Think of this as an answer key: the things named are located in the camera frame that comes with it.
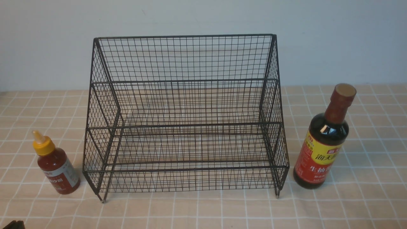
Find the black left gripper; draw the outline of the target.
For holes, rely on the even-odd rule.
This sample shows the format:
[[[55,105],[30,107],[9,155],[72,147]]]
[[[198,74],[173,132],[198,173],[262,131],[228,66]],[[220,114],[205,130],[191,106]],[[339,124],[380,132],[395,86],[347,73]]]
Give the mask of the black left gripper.
[[[3,229],[25,229],[25,224],[23,221],[13,220],[9,224],[7,224]]]

